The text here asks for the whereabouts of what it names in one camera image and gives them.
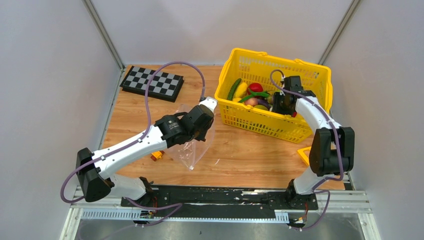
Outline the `clear zip top bag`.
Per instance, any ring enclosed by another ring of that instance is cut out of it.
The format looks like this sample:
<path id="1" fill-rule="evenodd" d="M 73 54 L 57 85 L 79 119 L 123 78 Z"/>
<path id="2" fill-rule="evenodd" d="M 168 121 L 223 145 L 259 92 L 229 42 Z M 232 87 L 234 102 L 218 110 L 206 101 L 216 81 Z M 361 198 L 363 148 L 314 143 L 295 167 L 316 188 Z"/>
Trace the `clear zip top bag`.
<path id="1" fill-rule="evenodd" d="M 206 153 L 212 142 L 213 131 L 211 128 L 213 123 L 207 131 L 205 137 L 206 141 L 192 139 L 181 122 L 183 114 L 189 111 L 184 109 L 184 111 L 179 111 L 173 115 L 166 115 L 164 121 L 160 123 L 159 126 L 164 134 L 162 139 L 166 141 L 168 147 L 165 153 L 169 155 L 171 159 L 181 162 L 191 171 Z"/>

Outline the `yellow plastic basket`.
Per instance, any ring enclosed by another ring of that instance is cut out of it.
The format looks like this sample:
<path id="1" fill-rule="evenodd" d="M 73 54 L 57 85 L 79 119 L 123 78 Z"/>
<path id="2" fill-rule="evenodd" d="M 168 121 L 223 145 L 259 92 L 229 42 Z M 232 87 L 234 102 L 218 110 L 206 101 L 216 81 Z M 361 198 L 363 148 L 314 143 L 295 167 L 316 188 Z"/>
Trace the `yellow plastic basket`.
<path id="1" fill-rule="evenodd" d="M 270 77 L 278 83 L 281 74 L 271 73 L 282 70 L 288 76 L 300 76 L 305 90 L 311 90 L 321 107 L 329 112 L 333 102 L 332 72 L 327 66 L 310 63 L 301 59 L 285 59 L 267 54 L 234 48 L 225 62 L 215 91 L 222 122 L 226 125 L 260 133 L 281 140 L 300 143 L 313 131 L 300 114 L 296 117 L 257 109 L 228 100 L 227 96 L 237 79 L 248 85 L 259 83 L 269 93 L 278 91 Z"/>

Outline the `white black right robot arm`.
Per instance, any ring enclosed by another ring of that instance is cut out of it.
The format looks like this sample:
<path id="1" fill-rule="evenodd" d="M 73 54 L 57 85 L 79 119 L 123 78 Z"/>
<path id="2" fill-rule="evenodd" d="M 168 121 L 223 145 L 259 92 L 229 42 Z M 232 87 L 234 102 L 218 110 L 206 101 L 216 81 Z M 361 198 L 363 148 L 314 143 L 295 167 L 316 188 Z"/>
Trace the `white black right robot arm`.
<path id="1" fill-rule="evenodd" d="M 290 208 L 306 207 L 319 186 L 326 181 L 340 182 L 353 169 L 355 132 L 326 113 L 310 90 L 276 92 L 272 109 L 283 115 L 300 114 L 314 132 L 309 166 L 289 182 L 284 194 L 284 202 Z"/>

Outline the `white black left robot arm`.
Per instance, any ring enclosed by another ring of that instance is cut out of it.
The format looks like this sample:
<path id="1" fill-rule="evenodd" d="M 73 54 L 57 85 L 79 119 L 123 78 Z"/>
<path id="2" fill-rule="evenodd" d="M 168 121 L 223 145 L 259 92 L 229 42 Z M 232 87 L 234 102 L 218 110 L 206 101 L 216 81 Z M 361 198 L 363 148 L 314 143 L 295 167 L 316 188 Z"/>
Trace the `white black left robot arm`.
<path id="1" fill-rule="evenodd" d="M 78 151 L 76 176 L 86 202 L 96 202 L 106 196 L 135 200 L 149 206 L 153 193 L 145 178 L 130 178 L 117 171 L 153 152 L 164 151 L 192 140 L 206 141 L 214 121 L 216 101 L 207 98 L 189 112 L 165 115 L 149 129 L 116 145 L 94 152 L 88 148 Z"/>

